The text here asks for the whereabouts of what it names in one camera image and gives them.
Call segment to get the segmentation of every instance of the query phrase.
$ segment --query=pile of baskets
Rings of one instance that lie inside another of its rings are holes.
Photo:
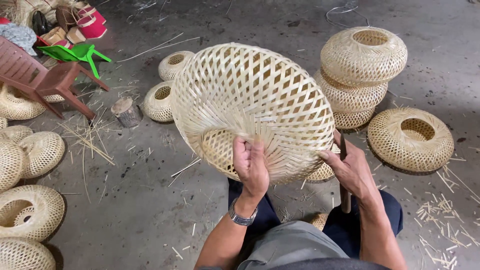
[[[177,73],[194,56],[191,51],[178,51],[165,57],[158,65],[158,74],[163,82],[152,87],[145,96],[142,112],[152,120],[170,122],[173,120],[170,107],[170,91]]]
[[[0,129],[0,262],[7,269],[55,269],[55,260],[40,244],[59,226],[65,204],[55,190],[42,185],[14,187],[20,179],[45,174],[65,151],[54,132],[33,131],[26,126]]]
[[[314,79],[332,106],[336,128],[367,123],[388,82],[406,63],[407,47],[387,30],[354,27],[333,35],[322,49]]]

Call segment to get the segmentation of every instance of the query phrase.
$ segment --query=concrete floor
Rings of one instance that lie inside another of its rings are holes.
[[[340,5],[332,0],[235,0],[228,15],[230,2],[227,0],[159,1],[143,10],[139,8],[146,1],[107,1],[100,5],[101,2],[93,0],[91,4],[107,19],[108,32],[96,44],[113,62],[99,64],[102,80],[112,87],[111,91],[84,96],[84,101],[89,102],[97,114],[110,108],[119,96],[136,98],[139,94],[137,101],[141,102],[148,89],[160,82],[159,62],[175,51],[197,52],[235,41],[276,51],[313,74],[319,67],[323,44],[341,30],[324,17],[328,10]],[[480,96],[480,5],[449,0],[366,0],[360,2],[358,11],[369,19],[371,26],[398,34],[408,48],[407,67],[389,83],[389,90],[412,99],[387,94],[377,111],[394,108],[392,101],[398,106],[426,110],[451,127],[455,141],[466,138],[456,142],[455,157],[467,161],[452,160],[449,168],[473,192],[480,194],[477,184],[480,155],[468,148],[480,147],[480,98],[477,98]],[[350,26],[365,25],[355,14],[349,14],[342,22]],[[170,44],[200,38],[115,63],[182,32],[183,35]],[[75,115],[67,122],[71,127],[84,125],[82,119],[78,120],[77,112],[64,115],[66,119]],[[115,119],[107,110],[102,120],[109,123]],[[18,121],[30,124],[35,131],[52,130],[57,122],[49,112],[36,119]],[[170,175],[192,160],[192,151],[172,123],[160,124],[145,117],[134,129],[121,128],[118,123],[108,128],[117,131],[102,130],[99,135],[108,154],[114,157],[115,166],[98,154],[92,159],[90,151],[85,152],[91,203],[82,175],[82,147],[73,145],[74,137],[65,138],[67,153],[58,167],[50,175],[35,180],[67,193],[65,220],[48,244],[54,251],[58,269],[192,269],[209,232],[227,211],[225,176],[200,162],[171,183]],[[358,134],[349,134],[347,139],[366,149],[373,170],[381,163],[367,150],[367,143],[362,139],[365,137],[366,129],[363,129]],[[100,147],[96,138],[93,141]],[[474,255],[478,254],[479,247],[475,244],[457,247],[450,254],[445,249],[454,244],[440,236],[433,222],[422,222],[423,227],[419,227],[414,220],[419,205],[433,201],[432,195],[425,192],[435,193],[437,198],[443,193],[452,200],[463,222],[459,218],[443,218],[442,214],[439,220],[445,224],[450,222],[455,231],[461,230],[461,225],[472,237],[480,239],[480,230],[474,223],[480,217],[480,205],[457,178],[450,178],[459,184],[454,186],[453,194],[436,173],[412,176],[386,166],[373,173],[376,182],[386,185],[385,190],[404,208],[404,230],[397,239],[411,269],[442,268],[440,263],[433,264],[425,248],[437,258],[441,252],[424,247],[419,235],[450,258],[456,256],[455,269],[477,268],[474,266],[480,260]],[[301,186],[302,180],[298,180],[271,188],[269,192],[279,207],[280,216],[281,210],[284,214],[287,211],[291,220],[308,218],[318,211],[330,211],[332,198],[335,205],[340,202],[336,180],[324,184],[307,182],[303,189]],[[312,196],[304,200],[303,195],[308,194]],[[472,243],[461,233],[457,237],[465,245]],[[172,247],[183,259],[175,256]]]

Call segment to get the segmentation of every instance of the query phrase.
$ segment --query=plastic chair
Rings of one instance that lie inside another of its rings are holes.
[[[47,54],[48,56],[55,58],[60,61],[70,62],[70,61],[85,61],[90,64],[92,72],[95,77],[98,79],[98,72],[96,70],[95,64],[92,60],[92,55],[96,54],[103,58],[105,61],[112,61],[110,58],[96,51],[95,45],[93,44],[79,44],[75,45],[72,49],[65,48],[61,45],[47,46],[47,47],[37,47],[39,50]]]
[[[43,96],[61,95],[87,118],[95,118],[95,113],[72,93],[78,94],[72,84],[80,72],[106,91],[109,90],[108,86],[77,62],[61,63],[48,70],[24,50],[0,37],[0,81],[21,90],[28,98],[39,102],[61,119],[62,114],[46,102]]]

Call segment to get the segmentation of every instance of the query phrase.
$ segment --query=knee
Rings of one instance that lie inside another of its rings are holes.
[[[379,190],[382,200],[384,202],[385,210],[402,211],[402,206],[390,193]]]

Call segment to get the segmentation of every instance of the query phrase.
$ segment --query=wristwatch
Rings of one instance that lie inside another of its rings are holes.
[[[258,212],[258,207],[255,208],[255,211],[253,212],[252,216],[250,218],[246,219],[243,218],[235,213],[235,210],[233,209],[235,206],[235,203],[237,202],[238,198],[235,198],[232,202],[232,205],[230,205],[230,208],[228,209],[228,215],[232,219],[233,222],[235,222],[238,225],[242,226],[250,226],[253,223],[253,220],[255,219],[255,216],[257,215]]]

